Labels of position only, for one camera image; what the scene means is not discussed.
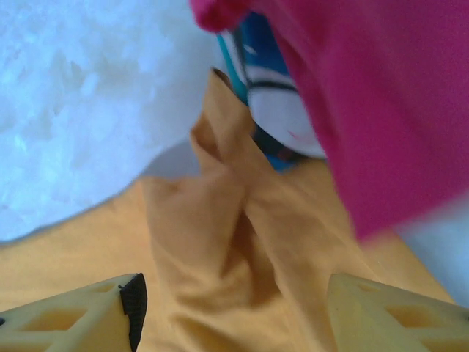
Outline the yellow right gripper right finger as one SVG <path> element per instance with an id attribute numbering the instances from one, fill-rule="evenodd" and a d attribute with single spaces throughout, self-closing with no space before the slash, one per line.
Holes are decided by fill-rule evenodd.
<path id="1" fill-rule="evenodd" d="M 338 352 L 469 352 L 469 309 L 349 274 L 328 284 Z"/>

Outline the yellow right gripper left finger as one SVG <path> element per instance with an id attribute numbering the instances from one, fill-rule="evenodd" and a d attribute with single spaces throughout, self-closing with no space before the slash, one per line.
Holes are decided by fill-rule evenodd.
<path id="1" fill-rule="evenodd" d="M 0 352 L 137 352 L 147 313 L 142 273 L 0 312 Z"/>

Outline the yellow printed t-shirt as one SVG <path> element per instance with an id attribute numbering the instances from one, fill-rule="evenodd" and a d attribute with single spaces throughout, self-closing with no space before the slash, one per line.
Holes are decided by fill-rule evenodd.
<path id="1" fill-rule="evenodd" d="M 201 173 L 146 177 L 42 235 L 0 249 L 0 312 L 125 274 L 144 275 L 137 352 L 338 352 L 334 274 L 450 298 L 397 238 L 362 249 L 318 161 L 275 172 L 218 70 L 191 151 Z"/>

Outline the pink folded t-shirt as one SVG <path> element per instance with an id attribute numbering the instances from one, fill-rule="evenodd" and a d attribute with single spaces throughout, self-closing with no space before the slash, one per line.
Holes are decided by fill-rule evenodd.
<path id="1" fill-rule="evenodd" d="M 267 18 L 360 239 L 469 194 L 469 0 L 189 0 Z"/>

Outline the white t-shirt with blue print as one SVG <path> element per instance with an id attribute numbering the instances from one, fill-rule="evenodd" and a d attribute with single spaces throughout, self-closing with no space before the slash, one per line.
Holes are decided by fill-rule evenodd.
<path id="1" fill-rule="evenodd" d="M 234 93 L 255 123 L 251 137 L 272 167 L 281 171 L 309 158 L 324 160 L 267 19 L 252 12 L 217 39 Z"/>

